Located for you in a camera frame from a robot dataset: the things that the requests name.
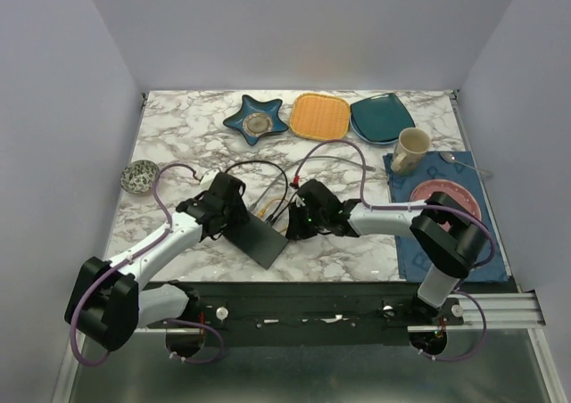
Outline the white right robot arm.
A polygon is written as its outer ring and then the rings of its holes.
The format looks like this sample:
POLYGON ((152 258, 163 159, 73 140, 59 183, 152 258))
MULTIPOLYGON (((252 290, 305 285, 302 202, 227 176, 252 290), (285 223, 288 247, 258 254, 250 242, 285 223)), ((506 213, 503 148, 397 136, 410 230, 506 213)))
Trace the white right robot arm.
POLYGON ((414 238, 431 266, 412 297, 409 312, 423 325, 443 313, 452 292, 476 268, 487 227, 442 192, 420 201, 367 206, 363 200, 340 201, 312 179, 301 185, 288 206, 286 238, 301 241, 318 234, 358 238, 386 234, 414 238))

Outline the black network switch box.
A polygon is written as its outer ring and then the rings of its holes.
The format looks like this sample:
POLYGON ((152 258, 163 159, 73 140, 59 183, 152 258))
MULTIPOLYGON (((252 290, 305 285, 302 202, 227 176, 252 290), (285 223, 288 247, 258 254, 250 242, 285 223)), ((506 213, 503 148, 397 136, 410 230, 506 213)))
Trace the black network switch box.
POLYGON ((252 213, 244 223, 227 227, 223 235, 266 270, 271 268, 288 244, 284 235, 252 213))

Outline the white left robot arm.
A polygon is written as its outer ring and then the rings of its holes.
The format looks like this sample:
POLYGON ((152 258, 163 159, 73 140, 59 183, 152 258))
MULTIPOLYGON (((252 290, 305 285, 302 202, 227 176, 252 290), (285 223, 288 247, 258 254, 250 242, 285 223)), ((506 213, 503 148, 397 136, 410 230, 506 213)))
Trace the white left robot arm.
POLYGON ((104 349, 121 348, 137 328, 169 318, 190 326, 198 307, 175 284, 147 289, 174 258, 206 238, 248 222, 245 184, 220 172, 207 189, 181 202, 164 225, 130 249, 101 260, 92 257, 79 270, 64 319, 104 349))

